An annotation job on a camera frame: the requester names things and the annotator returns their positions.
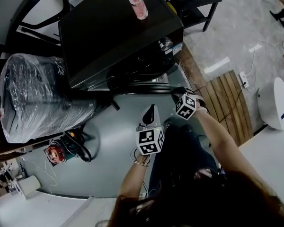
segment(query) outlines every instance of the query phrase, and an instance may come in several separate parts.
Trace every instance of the marble floor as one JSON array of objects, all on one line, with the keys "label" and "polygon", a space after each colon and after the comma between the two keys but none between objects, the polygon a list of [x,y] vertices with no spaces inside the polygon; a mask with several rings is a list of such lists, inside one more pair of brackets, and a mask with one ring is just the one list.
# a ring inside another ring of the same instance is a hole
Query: marble floor
[{"label": "marble floor", "polygon": [[[207,15],[209,8],[200,10]],[[241,71],[249,73],[255,56],[248,76],[250,91],[243,90],[254,131],[263,125],[257,108],[257,89],[284,69],[284,28],[269,13],[282,8],[276,0],[223,0],[206,32],[202,32],[200,24],[186,29],[184,34],[206,81],[230,70],[237,75]]]}]

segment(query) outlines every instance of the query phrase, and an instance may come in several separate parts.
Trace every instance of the plastic wrap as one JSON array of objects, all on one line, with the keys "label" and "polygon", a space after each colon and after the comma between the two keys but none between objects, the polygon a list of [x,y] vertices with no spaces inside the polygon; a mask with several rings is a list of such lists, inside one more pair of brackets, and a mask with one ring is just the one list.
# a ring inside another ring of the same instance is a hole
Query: plastic wrap
[{"label": "plastic wrap", "polygon": [[70,130],[89,119],[93,98],[80,98],[70,88],[60,58],[14,54],[0,76],[1,124],[9,143]]}]

